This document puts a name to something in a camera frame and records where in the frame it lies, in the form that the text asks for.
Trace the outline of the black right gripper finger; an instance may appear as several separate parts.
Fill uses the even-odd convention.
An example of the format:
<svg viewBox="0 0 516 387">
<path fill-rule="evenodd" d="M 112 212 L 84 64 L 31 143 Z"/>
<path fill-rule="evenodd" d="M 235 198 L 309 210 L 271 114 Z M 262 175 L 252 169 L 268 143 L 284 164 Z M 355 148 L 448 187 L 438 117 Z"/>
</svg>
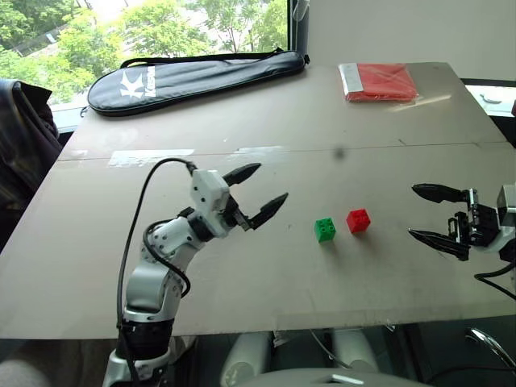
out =
<svg viewBox="0 0 516 387">
<path fill-rule="evenodd" d="M 466 202 L 468 200 L 466 190 L 459 190 L 445 185 L 421 183 L 413 185 L 412 190 L 419 197 L 435 203 L 441 203 L 442 201 Z"/>
<path fill-rule="evenodd" d="M 441 235 L 433 231 L 420 231 L 412 228 L 408 229 L 417 241 L 427 246 L 447 254 L 455 256 L 460 261 L 466 261 L 469 258 L 470 247 L 467 244 L 456 242 L 454 239 L 446 235 Z"/>
</svg>

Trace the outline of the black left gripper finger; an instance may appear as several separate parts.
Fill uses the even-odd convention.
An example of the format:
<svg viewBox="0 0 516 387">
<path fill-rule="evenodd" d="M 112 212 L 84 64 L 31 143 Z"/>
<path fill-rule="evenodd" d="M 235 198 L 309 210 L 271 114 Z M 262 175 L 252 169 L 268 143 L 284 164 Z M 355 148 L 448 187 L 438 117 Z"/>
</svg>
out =
<svg viewBox="0 0 516 387">
<path fill-rule="evenodd" d="M 257 228 L 263 226 L 268 220 L 273 218 L 274 215 L 283 206 L 288 196 L 288 193 L 283 193 L 282 195 L 274 198 L 262 206 L 259 213 L 248 220 L 248 225 L 250 228 L 256 230 Z"/>
<path fill-rule="evenodd" d="M 238 185 L 246 181 L 259 167 L 261 163 L 250 163 L 233 169 L 223 176 L 228 186 Z"/>
</svg>

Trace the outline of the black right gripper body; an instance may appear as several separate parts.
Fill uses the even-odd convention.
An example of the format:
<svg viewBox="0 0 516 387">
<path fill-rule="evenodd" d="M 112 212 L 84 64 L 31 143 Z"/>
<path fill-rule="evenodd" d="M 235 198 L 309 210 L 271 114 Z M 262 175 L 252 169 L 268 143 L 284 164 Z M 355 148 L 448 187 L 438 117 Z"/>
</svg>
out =
<svg viewBox="0 0 516 387">
<path fill-rule="evenodd" d="M 475 189 L 450 189 L 447 201 L 467 205 L 466 212 L 456 212 L 447 221 L 452 252 L 468 252 L 470 247 L 487 248 L 495 240 L 500 231 L 497 212 L 478 202 Z"/>
</svg>

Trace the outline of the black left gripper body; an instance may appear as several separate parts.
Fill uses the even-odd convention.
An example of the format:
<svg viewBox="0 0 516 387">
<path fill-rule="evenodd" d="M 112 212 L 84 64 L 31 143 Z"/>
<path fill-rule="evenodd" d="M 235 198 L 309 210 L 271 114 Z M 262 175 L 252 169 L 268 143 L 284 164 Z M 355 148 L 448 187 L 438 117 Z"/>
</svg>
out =
<svg viewBox="0 0 516 387">
<path fill-rule="evenodd" d="M 229 228 L 240 226 L 244 231 L 251 229 L 248 217 L 242 213 L 239 204 L 231 195 L 223 210 L 223 220 Z"/>
</svg>

